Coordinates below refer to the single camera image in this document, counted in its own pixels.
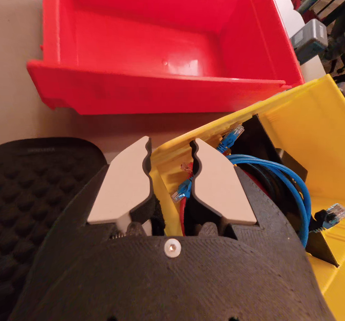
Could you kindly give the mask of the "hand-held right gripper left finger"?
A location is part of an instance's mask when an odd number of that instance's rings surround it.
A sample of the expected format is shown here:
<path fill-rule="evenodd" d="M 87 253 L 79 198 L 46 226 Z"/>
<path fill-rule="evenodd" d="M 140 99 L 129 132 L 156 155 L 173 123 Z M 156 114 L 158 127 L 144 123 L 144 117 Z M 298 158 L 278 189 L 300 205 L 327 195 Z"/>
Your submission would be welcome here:
<path fill-rule="evenodd" d="M 151 218 L 155 206 L 148 202 L 153 197 L 151 171 L 151 138 L 144 136 L 120 152 L 110 163 L 99 189 L 87 223 L 116 225 L 126 233 L 131 222 L 143 226 L 152 235 Z"/>

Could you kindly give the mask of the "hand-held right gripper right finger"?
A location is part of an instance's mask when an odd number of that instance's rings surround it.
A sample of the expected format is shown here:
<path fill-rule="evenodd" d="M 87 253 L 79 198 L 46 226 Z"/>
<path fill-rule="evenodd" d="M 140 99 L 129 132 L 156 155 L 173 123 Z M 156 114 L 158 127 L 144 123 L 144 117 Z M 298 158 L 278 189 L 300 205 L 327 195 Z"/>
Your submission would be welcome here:
<path fill-rule="evenodd" d="M 194 177 L 189 201 L 197 222 L 255 225 L 256 216 L 230 160 L 200 138 L 190 146 Z"/>

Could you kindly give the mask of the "yellow plastic bin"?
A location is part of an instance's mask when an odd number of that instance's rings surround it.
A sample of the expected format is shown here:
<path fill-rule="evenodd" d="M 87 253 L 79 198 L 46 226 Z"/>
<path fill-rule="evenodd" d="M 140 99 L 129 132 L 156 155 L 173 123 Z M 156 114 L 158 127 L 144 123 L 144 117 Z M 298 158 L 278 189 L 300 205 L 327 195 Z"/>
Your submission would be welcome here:
<path fill-rule="evenodd" d="M 324 76 L 203 126 L 197 126 L 198 121 L 205 122 L 208 114 L 174 117 L 174 124 L 182 125 L 185 120 L 187 128 L 156 148 L 150 173 L 167 235 L 182 235 L 179 205 L 173 203 L 170 194 L 187 178 L 180 165 L 192 160 L 189 143 L 201 138 L 215 147 L 229 127 L 244 123 L 253 115 L 258 115 L 273 145 L 287 151 L 307 169 L 312 214 L 335 203 L 344 206 L 344 96 L 332 77 Z"/>

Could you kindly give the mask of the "black textured cushion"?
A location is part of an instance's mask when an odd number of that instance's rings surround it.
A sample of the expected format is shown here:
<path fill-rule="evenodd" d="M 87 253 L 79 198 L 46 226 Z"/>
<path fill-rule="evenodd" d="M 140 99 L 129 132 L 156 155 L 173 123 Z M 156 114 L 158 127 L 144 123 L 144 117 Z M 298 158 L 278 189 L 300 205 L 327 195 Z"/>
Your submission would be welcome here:
<path fill-rule="evenodd" d="M 62 211 L 106 165 L 72 137 L 15 140 L 0 148 L 0 320 L 8 320 L 35 256 Z"/>

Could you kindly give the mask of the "red plastic bin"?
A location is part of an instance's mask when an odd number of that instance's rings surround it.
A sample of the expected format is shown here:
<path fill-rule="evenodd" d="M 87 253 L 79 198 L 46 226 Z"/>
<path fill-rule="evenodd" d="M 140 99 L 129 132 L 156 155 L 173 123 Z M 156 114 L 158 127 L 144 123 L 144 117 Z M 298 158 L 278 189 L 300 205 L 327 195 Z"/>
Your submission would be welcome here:
<path fill-rule="evenodd" d="M 51 109 L 235 112 L 304 78 L 274 0 L 42 0 Z"/>

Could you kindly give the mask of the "grey plastic case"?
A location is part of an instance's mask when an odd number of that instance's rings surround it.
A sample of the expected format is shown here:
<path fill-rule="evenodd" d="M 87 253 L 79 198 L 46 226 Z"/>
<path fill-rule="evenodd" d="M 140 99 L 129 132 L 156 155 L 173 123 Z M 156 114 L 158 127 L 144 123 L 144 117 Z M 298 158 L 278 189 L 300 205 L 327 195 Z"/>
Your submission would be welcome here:
<path fill-rule="evenodd" d="M 305 64 L 328 47 L 326 26 L 317 19 L 308 21 L 291 37 L 291 44 L 299 64 Z"/>

